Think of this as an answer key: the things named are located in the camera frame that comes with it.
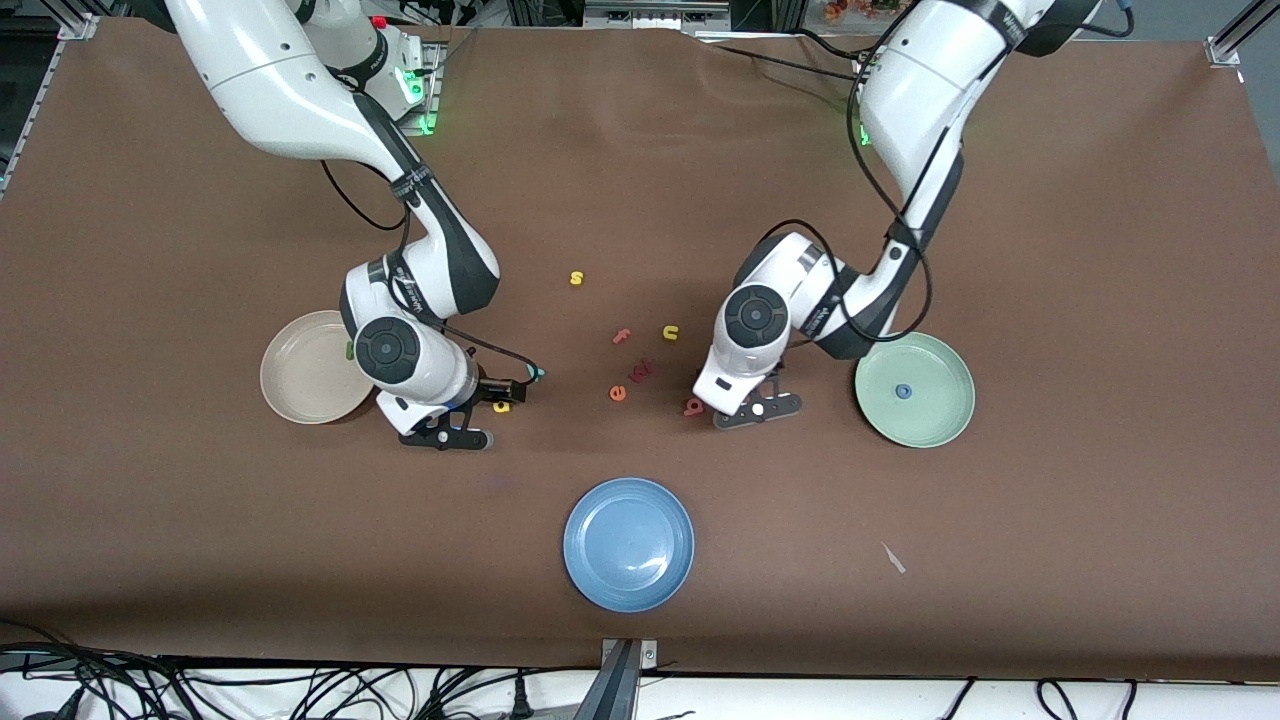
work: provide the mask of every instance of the table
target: table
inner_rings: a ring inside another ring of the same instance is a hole
[[[754,47],[826,63],[797,42]],[[844,94],[664,31],[462,47],[416,145],[503,281],[457,324],[548,374],[479,416],[493,451],[438,454],[371,404],[270,411],[266,343],[397,238],[315,163],[242,142],[175,37],[104,20],[0,202],[0,612],[141,652],[590,665],[602,637],[657,637],[685,670],[1274,679],[1280,193],[1234,73],[1196,44],[1009,61],[931,246],[922,329],[978,387],[955,442],[884,441],[812,347],[786,370],[800,416],[686,419],[765,228],[879,252]],[[612,402],[641,356],[657,374]],[[618,475],[672,489],[698,533],[684,589],[635,616],[559,557],[573,502]]]

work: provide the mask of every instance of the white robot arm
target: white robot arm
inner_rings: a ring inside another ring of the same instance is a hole
[[[460,428],[436,428],[435,421],[454,410],[470,418],[480,400],[520,402],[524,384],[484,378],[439,331],[448,318],[489,304],[498,287],[498,260],[383,105],[360,91],[372,76],[326,67],[300,24],[316,20],[308,27],[325,38],[335,63],[361,53],[369,58],[370,42],[376,55],[380,35],[353,15],[358,3],[330,0],[323,20],[300,14],[315,10],[310,0],[293,0],[292,6],[284,0],[166,5],[196,70],[241,137],[284,158],[364,163],[390,182],[426,228],[422,240],[347,274],[339,302],[343,322],[361,370],[383,389],[379,406],[402,442],[440,450],[489,447],[492,437],[468,430],[466,420]],[[383,67],[366,65],[369,72]]]
[[[919,261],[916,252],[928,247],[960,181],[960,136],[969,111],[1012,50],[1056,50],[1098,4],[913,5],[884,40],[883,53],[868,60],[873,65],[864,69],[859,97],[867,135],[906,199],[879,261],[863,274],[800,233],[764,238],[742,263],[717,314],[694,395],[724,415],[737,415],[781,360],[791,328],[838,360],[861,357],[877,338],[887,340],[883,333]],[[1041,27],[1029,33],[1037,23]]]

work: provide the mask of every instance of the metal bracket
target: metal bracket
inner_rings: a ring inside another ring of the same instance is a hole
[[[1208,58],[1208,64],[1215,68],[1238,68],[1240,65],[1240,54],[1231,50],[1226,56],[1219,55],[1216,42],[1217,38],[1215,37],[1204,41],[1204,56]]]
[[[58,31],[58,40],[88,40],[93,37],[95,32],[97,32],[97,17],[88,13],[79,13],[78,20],[63,23],[61,29]]]
[[[600,648],[600,665],[609,659],[609,651],[613,646],[618,644],[620,641],[605,639]],[[640,667],[643,670],[653,670],[658,666],[658,641],[640,641]]]

